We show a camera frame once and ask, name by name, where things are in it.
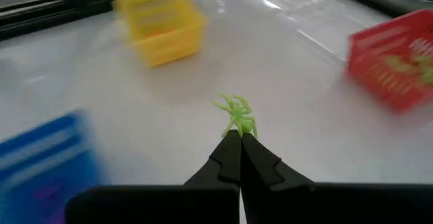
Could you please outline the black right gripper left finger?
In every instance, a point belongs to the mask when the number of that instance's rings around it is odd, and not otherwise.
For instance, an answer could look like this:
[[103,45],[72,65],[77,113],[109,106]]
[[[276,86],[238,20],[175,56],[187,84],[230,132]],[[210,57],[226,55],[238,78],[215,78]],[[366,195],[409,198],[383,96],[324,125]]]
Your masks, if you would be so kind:
[[240,224],[241,142],[231,130],[182,185],[160,186],[155,224]]

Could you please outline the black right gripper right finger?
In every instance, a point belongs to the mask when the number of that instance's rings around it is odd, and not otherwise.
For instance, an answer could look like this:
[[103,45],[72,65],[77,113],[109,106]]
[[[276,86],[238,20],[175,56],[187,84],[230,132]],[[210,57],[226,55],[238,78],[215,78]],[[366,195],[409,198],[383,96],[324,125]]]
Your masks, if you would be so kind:
[[317,203],[314,190],[314,181],[253,135],[243,134],[241,191],[247,224],[338,224],[338,214]]

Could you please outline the green plastic spider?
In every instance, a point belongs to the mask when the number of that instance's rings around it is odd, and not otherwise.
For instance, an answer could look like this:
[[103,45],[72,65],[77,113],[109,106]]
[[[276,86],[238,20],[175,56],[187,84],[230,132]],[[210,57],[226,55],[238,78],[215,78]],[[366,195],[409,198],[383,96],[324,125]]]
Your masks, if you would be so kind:
[[257,138],[256,120],[252,116],[252,109],[249,106],[248,100],[239,95],[228,96],[227,94],[220,93],[219,96],[225,100],[226,105],[220,104],[215,100],[212,103],[226,111],[230,117],[227,127],[221,133],[221,137],[225,137],[231,128],[236,126],[240,136],[245,133],[252,133]]
[[418,55],[414,58],[419,68],[420,80],[428,85],[433,85],[433,57]]
[[384,61],[395,72],[414,72],[414,67],[399,56],[389,55]]

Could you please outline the yellow slotted plastic basket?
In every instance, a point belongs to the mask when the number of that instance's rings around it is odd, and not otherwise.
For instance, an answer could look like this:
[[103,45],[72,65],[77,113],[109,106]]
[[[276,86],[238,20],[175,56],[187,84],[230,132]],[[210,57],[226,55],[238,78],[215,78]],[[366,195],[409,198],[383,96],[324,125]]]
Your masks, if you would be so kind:
[[[114,11],[124,21],[129,44],[148,66],[159,66],[201,49],[206,17],[193,0],[115,0]],[[145,32],[175,29],[145,38]]]

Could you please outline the blue slotted plastic basket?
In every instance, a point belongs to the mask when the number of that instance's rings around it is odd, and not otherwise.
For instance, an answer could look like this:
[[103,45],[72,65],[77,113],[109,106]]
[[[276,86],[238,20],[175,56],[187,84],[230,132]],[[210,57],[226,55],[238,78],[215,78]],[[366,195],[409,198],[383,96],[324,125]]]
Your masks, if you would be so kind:
[[[67,201],[101,181],[93,142],[82,110],[2,141],[0,224],[65,224]],[[61,185],[62,198],[34,200],[34,192],[47,185]]]

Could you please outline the red slotted plastic basket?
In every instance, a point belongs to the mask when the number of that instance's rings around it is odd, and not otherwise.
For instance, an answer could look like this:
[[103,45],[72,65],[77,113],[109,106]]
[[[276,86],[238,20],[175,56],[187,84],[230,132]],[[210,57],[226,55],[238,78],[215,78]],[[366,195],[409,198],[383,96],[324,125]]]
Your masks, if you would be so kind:
[[[433,10],[421,9],[349,36],[346,72],[391,110],[405,112],[433,100],[433,85],[423,83],[415,56],[433,57]],[[414,72],[395,72],[384,61],[396,55]]]

